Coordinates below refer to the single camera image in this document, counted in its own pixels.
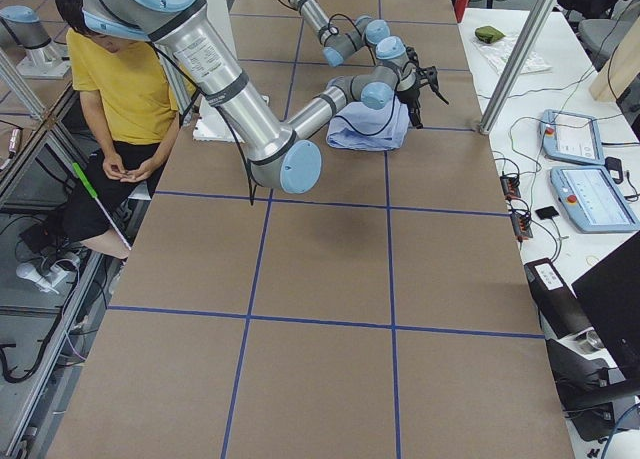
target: tablet device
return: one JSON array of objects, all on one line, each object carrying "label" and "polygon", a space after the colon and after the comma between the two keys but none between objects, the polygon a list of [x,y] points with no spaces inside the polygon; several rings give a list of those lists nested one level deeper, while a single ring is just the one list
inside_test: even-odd
[{"label": "tablet device", "polygon": [[640,230],[640,222],[603,166],[554,167],[551,184],[580,231]]},{"label": "tablet device", "polygon": [[604,164],[598,122],[593,116],[547,109],[540,122],[547,157],[574,164]]}]

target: green object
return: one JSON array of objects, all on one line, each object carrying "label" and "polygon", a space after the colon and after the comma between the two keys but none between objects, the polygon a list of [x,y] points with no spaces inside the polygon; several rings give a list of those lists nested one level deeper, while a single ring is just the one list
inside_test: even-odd
[{"label": "green object", "polygon": [[504,34],[493,26],[482,26],[476,29],[476,37],[482,42],[493,44],[504,37]]},{"label": "green object", "polygon": [[84,185],[84,188],[87,190],[87,192],[91,196],[91,199],[95,199],[96,197],[98,197],[98,193],[89,182],[89,179],[87,179],[87,176],[84,174],[84,171],[80,167],[80,164],[78,164],[77,162],[74,162],[73,170],[76,172],[76,175],[80,178],[80,181],[82,181],[82,184]]}]

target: computer monitor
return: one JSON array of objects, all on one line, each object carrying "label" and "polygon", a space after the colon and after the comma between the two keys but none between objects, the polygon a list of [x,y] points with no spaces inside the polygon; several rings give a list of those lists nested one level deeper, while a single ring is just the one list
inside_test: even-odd
[{"label": "computer monitor", "polygon": [[625,378],[640,378],[640,233],[577,279],[573,290]]}]

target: black hair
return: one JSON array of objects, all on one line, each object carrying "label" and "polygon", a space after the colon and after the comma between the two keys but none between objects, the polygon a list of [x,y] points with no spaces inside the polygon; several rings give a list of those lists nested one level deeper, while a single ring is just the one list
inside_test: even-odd
[{"label": "black hair", "polygon": [[84,14],[82,13],[82,0],[56,0],[56,7],[64,21],[69,27],[83,36],[94,35],[91,29],[84,22]]}]

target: folded towel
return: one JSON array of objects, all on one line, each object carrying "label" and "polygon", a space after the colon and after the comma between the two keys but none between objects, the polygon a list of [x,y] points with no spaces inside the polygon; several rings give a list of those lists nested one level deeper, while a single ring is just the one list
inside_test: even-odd
[{"label": "folded towel", "polygon": [[407,106],[397,98],[380,110],[369,109],[361,102],[352,102],[329,122],[327,144],[338,149],[358,151],[389,151],[402,146],[409,129]]}]

